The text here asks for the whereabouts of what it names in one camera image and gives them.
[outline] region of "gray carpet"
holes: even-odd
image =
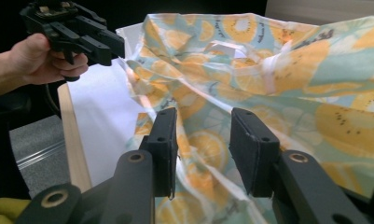
[[[62,120],[56,116],[10,132],[15,159],[34,197],[40,191],[70,181]]]

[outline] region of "black clamp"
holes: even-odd
[[[282,152],[254,113],[232,110],[229,150],[247,194],[272,198],[278,223],[374,223],[374,193],[340,188],[305,152]]]
[[[158,113],[139,150],[120,156],[113,177],[81,193],[71,184],[37,194],[16,224],[155,223],[155,197],[174,196],[175,108]]]
[[[107,30],[106,21],[71,1],[36,0],[21,11],[29,34],[44,34],[55,51],[74,64],[73,52],[84,53],[101,65],[111,65],[112,53],[124,57],[124,40]],[[68,81],[78,77],[67,77]]]

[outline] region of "kiwi print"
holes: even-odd
[[[173,98],[178,103],[178,109],[183,119],[189,118],[206,104],[203,97],[184,85],[173,91]]]
[[[355,96],[352,108],[374,112],[374,92],[367,92]]]
[[[161,44],[160,36],[159,36],[159,27],[153,21],[145,22],[145,34],[146,37],[152,38],[157,43]]]
[[[288,23],[284,21],[269,21],[271,35],[281,45],[292,41],[293,46],[298,46],[303,40],[315,34],[316,27],[302,23]]]
[[[355,49],[374,48],[374,28],[355,42]]]
[[[225,33],[236,42],[249,43],[256,35],[254,15],[224,17],[222,25]]]
[[[221,99],[227,99],[233,102],[240,102],[254,95],[251,92],[242,91],[240,89],[224,85],[220,82],[212,84],[209,90],[212,91],[213,89],[216,89],[216,93]]]
[[[182,74],[177,69],[163,60],[154,61],[151,65],[151,69],[153,72],[160,74],[163,77],[176,78],[182,76]]]
[[[166,45],[175,50],[180,50],[191,38],[191,35],[178,30],[168,30],[164,34],[166,36],[164,39]]]
[[[276,66],[273,73],[274,88],[277,93],[294,89],[303,89],[308,86],[317,67],[326,58],[329,52],[329,42],[321,40],[279,58],[288,60],[286,66]]]
[[[322,104],[316,113],[317,130],[346,154],[374,159],[374,113]]]
[[[135,69],[135,79],[139,81],[140,79],[149,80],[154,74],[152,71],[145,69],[144,67],[136,67]]]
[[[201,22],[201,33],[199,35],[200,41],[208,41],[210,40],[215,34],[214,26],[208,21]]]
[[[148,98],[152,107],[160,105],[168,94],[168,88],[165,84],[156,82],[150,82],[148,84],[147,81],[142,79],[137,80],[134,84],[134,88],[136,92],[138,92],[138,95],[144,95]]]

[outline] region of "finger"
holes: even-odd
[[[62,70],[61,75],[64,77],[78,77],[88,71],[88,65],[84,64],[82,66],[79,66],[78,68],[72,69],[72,70]]]
[[[40,57],[43,53],[50,50],[49,41],[42,34],[33,34],[21,41],[17,46],[23,56],[29,59]]]
[[[70,64],[64,59],[54,59],[52,61],[53,66],[61,70],[72,70],[81,65],[88,63],[88,57],[85,54],[78,54],[74,57],[74,64]]]
[[[73,53],[73,57],[76,57],[78,55],[77,53],[74,53],[74,52],[72,52],[72,53]],[[57,59],[65,59],[62,51],[51,50],[50,55],[54,58],[57,58]]]
[[[26,75],[25,78],[28,79],[29,83],[35,85],[51,83],[64,79],[61,75],[61,70],[54,66],[41,66],[32,74]]]

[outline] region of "cloth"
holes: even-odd
[[[307,152],[336,184],[374,189],[374,17],[322,26],[255,14],[147,15],[127,61],[130,93],[148,112],[178,111],[175,198],[158,223],[273,223],[269,199],[245,194],[228,150],[230,111],[247,109]]]
[[[0,198],[0,224],[12,224],[30,200]]]

